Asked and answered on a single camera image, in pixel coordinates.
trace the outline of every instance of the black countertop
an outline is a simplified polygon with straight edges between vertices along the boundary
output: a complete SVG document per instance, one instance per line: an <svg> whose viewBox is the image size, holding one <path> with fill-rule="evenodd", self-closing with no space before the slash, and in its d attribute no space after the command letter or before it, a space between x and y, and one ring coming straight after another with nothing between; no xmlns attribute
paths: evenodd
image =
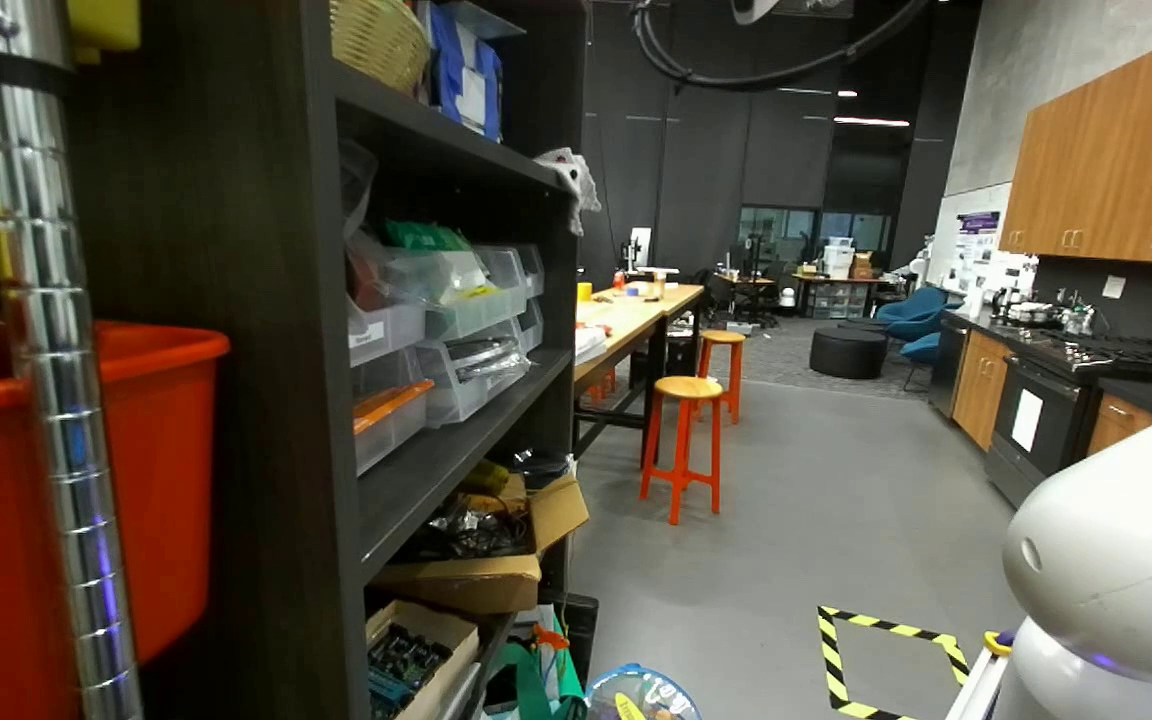
<svg viewBox="0 0 1152 720"><path fill-rule="evenodd" d="M1034 359L1034 365L1048 365L1048 369L1070 369L1060 327L1019 327L1019 325L1004 325L992 315L962 315L962 312L947 312L945 320L1010 345L1019 365ZM1152 412L1152 379L1093 375L1093 382L1110 396L1121 396L1121 400Z"/></svg>

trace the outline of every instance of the red container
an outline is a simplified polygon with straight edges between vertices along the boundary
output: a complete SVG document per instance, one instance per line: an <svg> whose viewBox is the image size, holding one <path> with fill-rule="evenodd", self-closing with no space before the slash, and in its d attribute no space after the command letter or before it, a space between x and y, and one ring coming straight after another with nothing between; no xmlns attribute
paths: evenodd
<svg viewBox="0 0 1152 720"><path fill-rule="evenodd" d="M97 325L137 660L210 608L213 389L229 341ZM81 717L49 482L0 325L0 720Z"/></svg>

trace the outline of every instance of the black shelf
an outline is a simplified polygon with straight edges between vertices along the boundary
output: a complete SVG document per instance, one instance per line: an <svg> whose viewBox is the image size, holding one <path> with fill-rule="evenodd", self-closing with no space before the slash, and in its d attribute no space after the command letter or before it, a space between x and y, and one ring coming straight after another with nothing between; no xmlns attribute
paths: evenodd
<svg viewBox="0 0 1152 720"><path fill-rule="evenodd" d="M328 67L339 107L339 130L368 137L368 149L389 174L442 174L499 189L568 191L568 182L553 168L542 168L506 143L489 143L484 137L450 122L435 107L402 95L374 76L353 72L350 64L333 60Z"/></svg>
<svg viewBox="0 0 1152 720"><path fill-rule="evenodd" d="M509 427L553 389L571 353L542 348L530 375L499 391L468 423L426 431L361 474L361 579L374 579L426 522L443 495L499 444Z"/></svg>

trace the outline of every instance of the orange stool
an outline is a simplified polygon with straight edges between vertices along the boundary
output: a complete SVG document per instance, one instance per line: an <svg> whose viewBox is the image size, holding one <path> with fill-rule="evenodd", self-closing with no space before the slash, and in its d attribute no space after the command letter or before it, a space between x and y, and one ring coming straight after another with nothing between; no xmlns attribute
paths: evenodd
<svg viewBox="0 0 1152 720"><path fill-rule="evenodd" d="M709 375L709 353L714 353L715 345L719 345L719 348L734 348L727 412L734 412L734 418L741 418L743 336L741 336L741 332L719 332L719 327L700 332L700 369L697 369L697 375Z"/></svg>
<svg viewBox="0 0 1152 720"><path fill-rule="evenodd" d="M666 400L678 400L678 406L679 406L670 468L655 465ZM714 444L709 465L714 468L709 468L709 474L694 473L694 418L703 405L714 412L714 423L709 423L709 444ZM670 482L670 522L679 522L689 482L709 482L714 489L709 509L714 513L723 509L723 382L719 379L714 379L714 375L659 375L655 379L639 500L647 500L653 481Z"/></svg>

